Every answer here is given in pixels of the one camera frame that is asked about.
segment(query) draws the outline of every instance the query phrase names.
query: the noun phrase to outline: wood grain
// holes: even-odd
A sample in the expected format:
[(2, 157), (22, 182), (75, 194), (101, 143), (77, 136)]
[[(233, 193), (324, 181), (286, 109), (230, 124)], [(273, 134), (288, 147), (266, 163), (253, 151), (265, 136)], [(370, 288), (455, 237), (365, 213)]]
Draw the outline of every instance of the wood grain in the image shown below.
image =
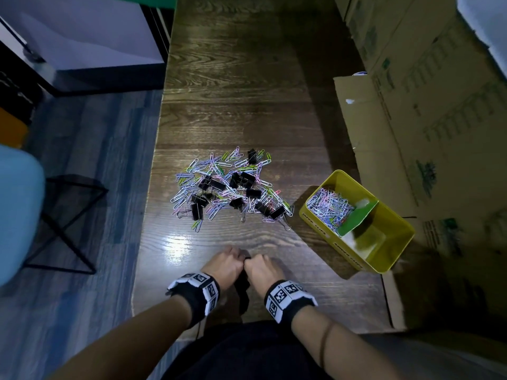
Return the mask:
[[(226, 244), (278, 259), (320, 308), (356, 332), (391, 331), (379, 275), (357, 272), (297, 214), (293, 227), (224, 209), (205, 220), (171, 216), (174, 173), (237, 145), (270, 152), (262, 178), (300, 207), (335, 169), (358, 178), (333, 77), (362, 64), (333, 0), (179, 0), (173, 28), (133, 308), (161, 301), (178, 276)], [(268, 317), (250, 293), (243, 320)]]

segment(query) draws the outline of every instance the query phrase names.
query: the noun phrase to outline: human hand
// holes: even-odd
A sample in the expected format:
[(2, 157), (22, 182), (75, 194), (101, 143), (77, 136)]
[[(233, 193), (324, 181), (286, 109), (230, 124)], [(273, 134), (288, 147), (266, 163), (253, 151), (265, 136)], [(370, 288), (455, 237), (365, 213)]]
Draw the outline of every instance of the human hand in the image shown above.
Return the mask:
[(238, 247), (227, 246), (221, 252), (212, 257), (210, 261), (202, 267), (201, 271), (206, 273), (219, 283), (220, 291), (226, 291), (234, 284), (239, 274), (243, 270), (245, 256), (239, 254)]
[(255, 255), (245, 261), (245, 271), (250, 283), (262, 298), (275, 282), (285, 280), (282, 269), (268, 255)]

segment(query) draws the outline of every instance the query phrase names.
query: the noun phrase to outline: wristband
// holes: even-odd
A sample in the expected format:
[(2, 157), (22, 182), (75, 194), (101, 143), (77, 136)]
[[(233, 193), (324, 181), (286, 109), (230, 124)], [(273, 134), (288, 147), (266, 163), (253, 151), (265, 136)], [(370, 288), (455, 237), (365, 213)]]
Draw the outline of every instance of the wristband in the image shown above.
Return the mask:
[(210, 275), (202, 272), (188, 273), (173, 281), (167, 289), (171, 296), (180, 295), (187, 300), (192, 310), (192, 328), (208, 316), (217, 306), (220, 297), (219, 283)]
[(275, 282), (266, 293), (264, 305), (278, 324), (288, 326), (304, 306), (317, 306), (315, 298), (298, 283), (290, 280)]

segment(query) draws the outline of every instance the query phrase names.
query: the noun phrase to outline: white wall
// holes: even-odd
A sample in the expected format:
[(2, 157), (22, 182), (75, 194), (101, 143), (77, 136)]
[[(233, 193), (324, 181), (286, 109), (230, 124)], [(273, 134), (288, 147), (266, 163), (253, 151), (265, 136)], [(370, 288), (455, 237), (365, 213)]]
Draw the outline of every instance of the white wall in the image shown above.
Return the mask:
[(139, 4), (0, 0), (0, 16), (56, 70), (163, 62)]
[(507, 76), (507, 0), (457, 0), (458, 10)]

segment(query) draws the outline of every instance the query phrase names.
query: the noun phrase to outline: yellow metal container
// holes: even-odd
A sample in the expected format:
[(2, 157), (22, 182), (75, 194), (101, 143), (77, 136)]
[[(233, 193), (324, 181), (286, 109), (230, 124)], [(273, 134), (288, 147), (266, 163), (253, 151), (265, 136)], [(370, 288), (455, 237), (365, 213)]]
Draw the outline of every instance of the yellow metal container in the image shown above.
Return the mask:
[[(352, 205), (365, 198), (371, 202), (378, 200), (340, 170), (334, 171), (310, 198), (321, 188), (341, 193)], [(358, 227), (339, 237), (308, 209), (307, 202), (299, 211), (300, 217), (358, 270), (387, 272), (415, 235), (407, 221), (379, 201)]]

